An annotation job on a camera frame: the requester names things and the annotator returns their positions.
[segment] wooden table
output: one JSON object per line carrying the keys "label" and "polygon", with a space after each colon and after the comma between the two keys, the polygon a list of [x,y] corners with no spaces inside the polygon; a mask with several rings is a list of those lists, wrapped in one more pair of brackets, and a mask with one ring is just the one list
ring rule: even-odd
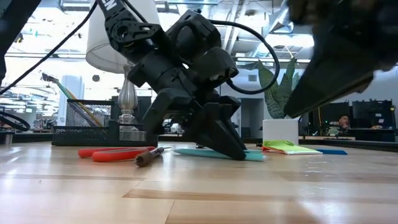
{"label": "wooden table", "polygon": [[[163,146],[193,147],[164,143]],[[179,156],[95,163],[49,142],[0,148],[0,223],[397,223],[398,154]]]}

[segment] black cable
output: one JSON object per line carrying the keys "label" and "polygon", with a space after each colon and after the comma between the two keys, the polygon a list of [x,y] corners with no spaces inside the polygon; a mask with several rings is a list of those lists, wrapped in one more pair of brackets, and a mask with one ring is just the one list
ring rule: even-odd
{"label": "black cable", "polygon": [[237,22],[230,22],[230,21],[216,21],[216,20],[212,20],[209,19],[209,21],[214,24],[214,25],[222,25],[222,26],[233,26],[233,27],[238,27],[242,30],[248,31],[249,33],[251,33],[252,35],[254,35],[255,37],[257,37],[269,50],[269,53],[272,55],[272,58],[275,61],[275,74],[274,77],[272,77],[271,82],[265,86],[264,88],[260,89],[260,90],[254,90],[254,91],[250,91],[250,90],[243,90],[239,87],[237,87],[236,85],[234,85],[232,79],[228,79],[226,81],[226,83],[235,91],[245,94],[245,95],[255,95],[258,93],[263,93],[264,91],[268,90],[269,88],[271,88],[271,86],[276,82],[276,80],[278,79],[279,76],[279,71],[280,71],[280,64],[279,64],[279,60],[278,57],[276,56],[276,53],[274,51],[274,49],[267,43],[267,41],[265,40],[265,38],[263,38],[263,36],[261,34],[259,34],[258,32],[256,32],[254,29],[247,27],[245,25],[242,24],[238,24]]}
{"label": "black cable", "polygon": [[5,87],[0,91],[0,95],[3,95],[5,92],[10,90],[12,87],[14,87],[16,84],[18,84],[22,79],[24,79],[30,72],[35,70],[41,63],[46,61],[49,57],[51,57],[52,54],[54,54],[69,38],[71,38],[83,25],[88,21],[92,13],[94,12],[95,7],[97,6],[97,2],[94,2],[93,7],[90,9],[88,12],[87,16],[83,19],[83,21],[72,31],[70,34],[68,34],[57,46],[55,46],[44,58],[40,59],[39,62],[37,62],[35,65],[33,65],[30,69],[28,69],[26,72],[24,72],[19,78],[17,78],[14,82],[12,82],[10,85]]}
{"label": "black cable", "polygon": [[[2,112],[2,111],[0,111],[0,115],[2,115],[2,116],[0,116],[0,121],[3,122],[4,124],[6,124],[6,125],[8,125],[8,126],[10,126],[12,128],[15,128],[17,130],[20,130],[20,131],[29,131],[29,129],[30,129],[29,123],[24,121],[22,118],[18,118],[15,115],[12,115],[12,114],[9,114],[9,113],[6,113],[6,112]],[[14,119],[16,121],[19,121],[25,127],[23,127],[22,125],[16,124],[16,123],[10,121],[9,119],[7,119],[5,117],[9,117],[9,118],[12,118],[12,119]]]}

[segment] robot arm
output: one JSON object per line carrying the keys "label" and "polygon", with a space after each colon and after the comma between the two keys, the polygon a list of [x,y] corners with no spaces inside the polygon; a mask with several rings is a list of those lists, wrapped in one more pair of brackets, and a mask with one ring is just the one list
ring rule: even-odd
{"label": "robot arm", "polygon": [[311,25],[313,57],[285,107],[298,117],[353,92],[364,91],[373,71],[398,62],[398,1],[289,0],[290,19]]}
{"label": "robot arm", "polygon": [[246,147],[231,122],[240,102],[214,90],[238,74],[229,53],[220,48],[218,29],[187,11],[164,32],[123,0],[96,2],[112,48],[135,65],[128,79],[137,86],[146,82],[157,93],[144,115],[144,129],[163,134],[164,119],[173,119],[188,140],[243,160]]}

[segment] desk organizer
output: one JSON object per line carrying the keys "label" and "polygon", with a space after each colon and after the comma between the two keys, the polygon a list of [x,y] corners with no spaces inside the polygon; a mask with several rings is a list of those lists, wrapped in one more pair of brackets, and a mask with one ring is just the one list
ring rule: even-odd
{"label": "desk organizer", "polygon": [[115,101],[68,100],[66,126],[54,126],[52,145],[157,146],[142,124],[119,124],[118,109]]}

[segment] white lampshade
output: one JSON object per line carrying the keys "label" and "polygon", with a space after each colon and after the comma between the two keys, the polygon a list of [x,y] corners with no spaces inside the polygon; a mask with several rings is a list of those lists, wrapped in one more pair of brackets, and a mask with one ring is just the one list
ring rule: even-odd
{"label": "white lampshade", "polygon": [[[153,0],[129,0],[129,2],[149,23],[160,24]],[[104,14],[100,7],[97,7],[90,17],[86,61],[105,72],[124,73],[123,66],[127,64],[127,60],[110,46],[104,23]]]}

